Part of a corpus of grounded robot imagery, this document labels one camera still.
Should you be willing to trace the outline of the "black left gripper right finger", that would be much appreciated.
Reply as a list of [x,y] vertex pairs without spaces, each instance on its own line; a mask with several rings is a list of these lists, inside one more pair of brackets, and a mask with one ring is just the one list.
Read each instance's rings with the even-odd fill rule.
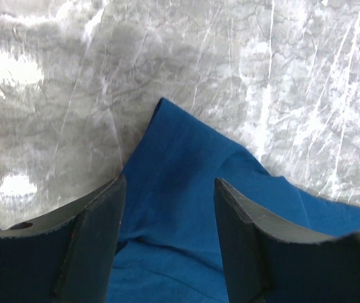
[[223,179],[214,203],[230,302],[360,302],[360,231],[296,225]]

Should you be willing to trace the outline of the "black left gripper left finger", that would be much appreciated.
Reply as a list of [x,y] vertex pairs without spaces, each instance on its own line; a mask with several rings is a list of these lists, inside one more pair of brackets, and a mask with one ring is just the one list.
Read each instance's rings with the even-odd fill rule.
[[0,302],[105,302],[126,196],[119,176],[0,229]]

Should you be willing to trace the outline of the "blue Mickey Mouse t-shirt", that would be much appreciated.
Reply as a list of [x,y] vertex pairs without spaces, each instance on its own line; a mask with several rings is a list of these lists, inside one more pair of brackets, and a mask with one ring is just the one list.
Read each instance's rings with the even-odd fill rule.
[[303,227],[334,236],[360,230],[360,207],[270,175],[247,149],[164,98],[123,172],[126,202],[108,302],[227,302],[217,178]]

